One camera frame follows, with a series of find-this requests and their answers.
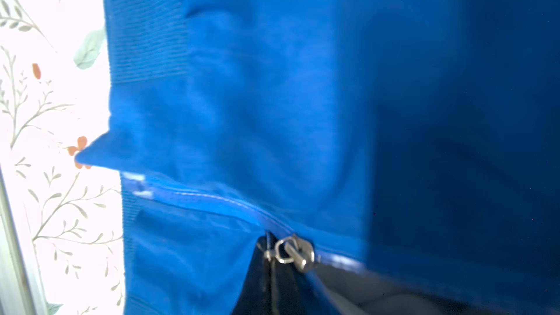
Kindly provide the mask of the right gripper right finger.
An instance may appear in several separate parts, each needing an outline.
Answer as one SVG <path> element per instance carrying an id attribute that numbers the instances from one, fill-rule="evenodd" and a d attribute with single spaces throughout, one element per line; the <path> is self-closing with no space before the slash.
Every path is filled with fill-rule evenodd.
<path id="1" fill-rule="evenodd" d="M 273 260 L 273 314 L 326 314 L 314 271 L 303 274 L 292 264 Z"/>

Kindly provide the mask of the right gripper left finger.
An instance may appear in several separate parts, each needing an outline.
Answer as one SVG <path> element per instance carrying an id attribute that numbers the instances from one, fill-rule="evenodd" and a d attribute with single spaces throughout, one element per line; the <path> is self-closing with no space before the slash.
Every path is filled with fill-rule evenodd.
<path id="1" fill-rule="evenodd" d="M 271 315 L 272 243 L 270 233 L 259 237 L 255 244 L 244 285 L 232 315 Z"/>

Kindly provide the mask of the blue red white jacket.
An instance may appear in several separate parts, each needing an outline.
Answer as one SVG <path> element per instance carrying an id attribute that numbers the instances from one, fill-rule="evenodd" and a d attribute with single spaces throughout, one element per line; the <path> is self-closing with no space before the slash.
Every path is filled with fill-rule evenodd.
<path id="1" fill-rule="evenodd" d="M 126 314 L 559 313 L 559 0 L 104 0 Z"/>

